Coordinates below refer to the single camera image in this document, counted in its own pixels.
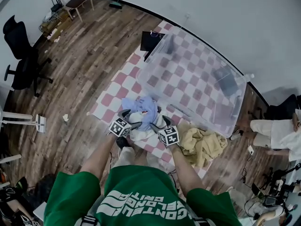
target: wooden floor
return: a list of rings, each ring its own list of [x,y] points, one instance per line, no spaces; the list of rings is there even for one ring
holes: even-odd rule
[[[87,112],[125,60],[140,44],[141,32],[149,31],[161,22],[158,18],[135,8],[122,10],[109,8],[108,0],[93,0],[95,11],[89,5],[80,9],[84,23],[74,18],[72,26],[63,33],[58,43],[41,43],[40,62],[50,57],[45,75],[54,79],[53,84],[41,81],[35,98],[32,89],[15,91],[5,109],[16,113],[46,116],[47,133],[37,133],[34,127],[6,125],[10,149],[20,153],[22,159],[4,165],[9,180],[15,183],[25,176],[29,186],[48,173],[59,171],[76,173],[83,161],[103,141],[105,125]],[[247,111],[265,105],[248,86],[240,118]],[[62,116],[69,115],[68,122]],[[145,152],[137,149],[137,158]],[[117,158],[116,147],[113,161]],[[251,196],[242,184],[241,172],[248,157],[247,141],[230,142],[223,154],[214,160],[204,178],[214,194],[224,192],[229,186]],[[268,156],[265,148],[256,148],[254,157],[246,164],[247,184],[263,183],[262,173],[269,167],[286,169],[288,159]]]

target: white bottle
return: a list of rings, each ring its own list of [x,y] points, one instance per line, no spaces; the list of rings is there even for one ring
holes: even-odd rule
[[[251,79],[253,79],[254,77],[255,76],[254,76],[253,73],[247,73],[244,76],[239,77],[239,78],[237,78],[235,80],[236,80],[237,85],[240,85],[240,84],[244,84],[245,82],[247,82],[247,83],[250,82]]]
[[[253,73],[247,73],[244,75],[244,79],[247,81],[247,82],[250,82],[251,79],[253,79],[255,77],[255,75]]]

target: white stand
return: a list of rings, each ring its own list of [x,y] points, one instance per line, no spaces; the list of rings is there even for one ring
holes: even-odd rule
[[[2,188],[4,188],[4,187],[8,186],[9,184],[10,184],[10,182],[1,183],[1,184],[0,184],[0,189],[2,189]]]
[[[17,114],[17,113],[11,113],[11,112],[2,112],[1,117],[2,118],[6,117],[6,118],[30,120],[30,121],[5,121],[5,120],[1,120],[0,123],[36,126],[38,132],[42,132],[42,133],[46,132],[46,117],[36,115],[36,120],[32,121],[32,115]]]
[[[15,156],[9,156],[9,157],[6,157],[6,158],[2,158],[2,159],[0,159],[0,164],[6,163],[6,162],[9,162],[9,161],[18,160],[21,157],[22,157],[21,154],[18,154],[18,155],[15,155]]]

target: tripod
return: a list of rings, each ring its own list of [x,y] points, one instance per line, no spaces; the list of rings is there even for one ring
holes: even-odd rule
[[[270,185],[271,189],[269,190],[269,194],[272,194],[276,188],[277,180],[280,180],[286,174],[294,170],[299,170],[300,168],[301,168],[301,163],[298,163],[294,168],[289,170],[276,170],[275,172],[273,172],[273,168],[269,168],[270,169],[269,175],[267,174],[263,175],[266,179],[266,182],[260,187],[260,189],[266,190],[268,185]]]

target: wall baseboard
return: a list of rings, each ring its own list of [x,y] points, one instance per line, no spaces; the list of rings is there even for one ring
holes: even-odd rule
[[[138,5],[135,5],[133,3],[130,3],[130,2],[126,2],[126,1],[123,1],[123,0],[119,0],[120,3],[122,4],[125,4],[125,5],[128,5],[130,7],[133,7],[133,8],[136,8],[140,11],[143,11],[145,13],[148,13],[148,14],[151,14],[157,18],[160,18],[162,20],[165,20],[167,22],[169,22],[170,24],[172,24],[173,26],[177,26],[177,27],[181,27],[179,24],[176,24],[175,22],[167,19],[166,17],[163,17],[157,13],[154,13],[152,11],[149,11],[145,8],[142,8]],[[185,30],[186,32],[190,33],[192,36],[196,37],[197,39],[201,40],[203,43],[205,43],[207,46],[209,46],[211,49],[213,49],[217,54],[219,54],[221,57],[223,57],[230,65],[232,65],[239,73],[241,73],[242,75],[244,75],[233,63],[231,63],[231,61],[229,61],[224,55],[222,55],[219,51],[217,51],[215,48],[213,48],[210,44],[208,44],[206,41],[202,40],[200,37],[196,36],[194,33],[192,33],[191,31],[185,29],[184,27],[182,27],[183,30]],[[251,82],[248,82],[248,84],[251,86],[251,88],[256,92],[256,94],[260,97],[260,99],[262,99],[262,101],[265,103],[266,106],[269,106],[268,102],[265,100],[265,98],[262,96],[262,94],[257,90],[257,88],[251,83]]]

